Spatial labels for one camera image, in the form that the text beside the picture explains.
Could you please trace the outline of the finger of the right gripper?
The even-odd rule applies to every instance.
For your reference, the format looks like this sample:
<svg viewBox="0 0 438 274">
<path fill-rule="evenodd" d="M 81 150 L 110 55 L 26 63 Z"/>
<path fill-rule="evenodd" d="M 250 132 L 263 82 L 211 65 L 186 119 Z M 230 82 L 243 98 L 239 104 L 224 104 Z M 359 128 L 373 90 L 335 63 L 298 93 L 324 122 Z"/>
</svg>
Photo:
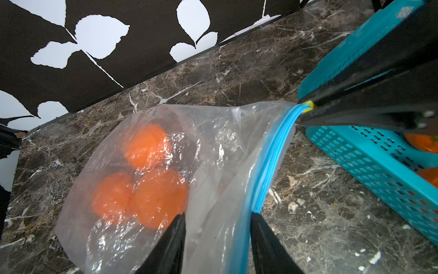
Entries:
<svg viewBox="0 0 438 274">
<path fill-rule="evenodd" d="M 438 132 L 438 70 L 414 68 L 318 106 L 305 126 L 360 126 L 416 134 Z"/>
<path fill-rule="evenodd" d="M 432 20 L 405 20 L 327 82 L 300 97 L 299 102 L 312 100 L 323 105 L 368 80 L 423 65 L 437 54 L 438 24 Z"/>
</svg>

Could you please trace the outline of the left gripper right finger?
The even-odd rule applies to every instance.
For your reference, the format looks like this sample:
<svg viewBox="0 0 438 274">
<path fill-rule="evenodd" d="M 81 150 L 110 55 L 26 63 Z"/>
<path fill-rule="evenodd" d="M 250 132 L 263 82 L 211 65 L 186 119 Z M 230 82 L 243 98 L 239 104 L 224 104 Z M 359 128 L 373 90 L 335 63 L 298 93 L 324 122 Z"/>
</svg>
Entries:
<svg viewBox="0 0 438 274">
<path fill-rule="evenodd" d="M 251 215 L 250 236 L 257 274 L 304 274 L 258 213 Z"/>
</svg>

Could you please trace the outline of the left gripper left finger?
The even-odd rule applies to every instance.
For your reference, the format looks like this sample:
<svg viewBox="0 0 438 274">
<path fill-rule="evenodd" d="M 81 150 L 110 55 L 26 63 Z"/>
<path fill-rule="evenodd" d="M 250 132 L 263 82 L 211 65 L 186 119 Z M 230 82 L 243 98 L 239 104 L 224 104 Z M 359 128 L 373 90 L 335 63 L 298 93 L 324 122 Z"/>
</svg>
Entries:
<svg viewBox="0 0 438 274">
<path fill-rule="evenodd" d="M 180 274 L 185 245 L 185 214 L 177 215 L 135 274 Z"/>
</svg>

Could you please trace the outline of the orange taken from bag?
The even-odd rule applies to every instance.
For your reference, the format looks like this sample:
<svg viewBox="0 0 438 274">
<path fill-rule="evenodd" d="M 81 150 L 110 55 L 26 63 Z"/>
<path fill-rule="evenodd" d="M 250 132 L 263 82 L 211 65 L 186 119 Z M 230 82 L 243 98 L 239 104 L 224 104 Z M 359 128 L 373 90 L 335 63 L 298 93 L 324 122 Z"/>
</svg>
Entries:
<svg viewBox="0 0 438 274">
<path fill-rule="evenodd" d="M 438 137 L 404 133 L 406 141 L 414 148 L 431 154 L 438 154 Z"/>
</svg>

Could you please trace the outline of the clear zip-top bag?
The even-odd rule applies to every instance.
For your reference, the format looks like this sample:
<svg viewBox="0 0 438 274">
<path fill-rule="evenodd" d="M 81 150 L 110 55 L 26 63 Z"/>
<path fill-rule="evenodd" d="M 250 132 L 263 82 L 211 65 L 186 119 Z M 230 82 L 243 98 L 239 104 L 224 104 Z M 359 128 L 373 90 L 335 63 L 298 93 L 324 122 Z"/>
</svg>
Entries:
<svg viewBox="0 0 438 274">
<path fill-rule="evenodd" d="M 86 274 L 243 274 L 250 219 L 310 104 L 159 105 L 98 146 L 55 233 Z"/>
</svg>

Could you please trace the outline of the bag orange top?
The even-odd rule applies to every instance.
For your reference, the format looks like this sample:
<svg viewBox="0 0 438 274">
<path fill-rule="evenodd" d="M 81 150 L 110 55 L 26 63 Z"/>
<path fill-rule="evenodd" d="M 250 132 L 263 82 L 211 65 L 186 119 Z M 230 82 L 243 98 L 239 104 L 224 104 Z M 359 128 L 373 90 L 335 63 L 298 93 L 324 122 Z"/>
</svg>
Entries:
<svg viewBox="0 0 438 274">
<path fill-rule="evenodd" d="M 171 141 L 161 125 L 147 124 L 126 143 L 124 157 L 136 170 L 150 170 L 172 158 Z"/>
</svg>

